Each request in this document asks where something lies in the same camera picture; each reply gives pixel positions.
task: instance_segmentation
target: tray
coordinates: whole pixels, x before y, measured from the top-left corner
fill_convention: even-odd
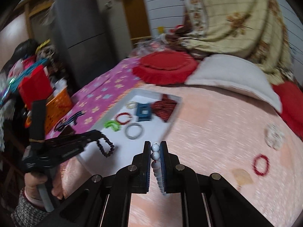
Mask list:
[[[169,120],[165,123],[158,116],[153,114],[151,121],[139,122],[144,128],[143,134],[136,140],[130,140],[125,136],[124,131],[126,125],[121,126],[120,131],[114,132],[111,128],[104,128],[104,123],[106,121],[113,120],[117,114],[123,112],[130,113],[133,116],[131,122],[137,123],[138,117],[135,115],[137,109],[128,109],[126,104],[130,101],[138,103],[154,103],[162,98],[162,93],[159,92],[144,89],[133,89],[124,98],[117,102],[115,106],[108,110],[104,117],[96,122],[90,129],[102,131],[102,133],[105,134],[115,145],[114,153],[110,157],[106,158],[101,154],[96,142],[91,142],[85,147],[84,152],[77,156],[78,160],[92,175],[99,174],[102,177],[116,174],[119,169],[130,165],[134,155],[142,153],[145,141],[150,141],[151,143],[162,141],[172,126],[180,109],[182,98],[174,95],[168,95],[168,97],[177,102],[177,106]],[[127,118],[127,116],[122,116],[119,120],[124,122]],[[128,129],[128,134],[131,136],[136,135],[138,134],[139,129],[140,128],[136,126],[130,127]],[[108,152],[109,146],[107,143],[105,143],[103,139],[100,140],[100,143],[103,145],[105,151]]]

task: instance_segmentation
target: red cushion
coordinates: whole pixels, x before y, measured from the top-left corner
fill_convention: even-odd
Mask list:
[[[285,82],[280,85],[273,85],[274,91],[280,97],[282,103],[281,118],[292,129],[292,131],[303,138],[303,93],[293,83]]]
[[[146,83],[159,85],[184,83],[196,70],[198,62],[183,52],[155,52],[142,57],[133,74]]]

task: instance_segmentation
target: hand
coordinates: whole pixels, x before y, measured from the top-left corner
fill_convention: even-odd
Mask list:
[[[25,174],[24,181],[27,195],[33,199],[41,200],[37,185],[45,183],[47,181],[47,176],[42,173],[31,172]],[[52,195],[56,196],[58,199],[63,198],[60,170],[58,170],[58,173],[53,180]]]

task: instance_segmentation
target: metal screw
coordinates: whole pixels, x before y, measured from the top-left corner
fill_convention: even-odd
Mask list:
[[[135,165],[130,165],[130,166],[128,166],[128,168],[127,168],[130,172],[133,172],[133,171],[135,171],[136,169],[137,169],[137,166],[135,166]]]
[[[185,169],[185,166],[184,166],[184,165],[181,165],[181,164],[178,164],[178,165],[176,165],[176,169],[177,169],[178,171],[183,171],[183,170]]]
[[[100,175],[94,175],[92,176],[91,180],[94,182],[94,183],[97,183],[101,180],[101,176]]]
[[[221,179],[221,175],[220,175],[219,173],[213,173],[213,174],[212,174],[212,178],[213,178],[214,180],[220,180],[220,179]]]

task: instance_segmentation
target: refrigerator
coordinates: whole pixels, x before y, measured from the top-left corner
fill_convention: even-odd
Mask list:
[[[51,40],[74,91],[117,65],[96,0],[55,0],[51,13]]]

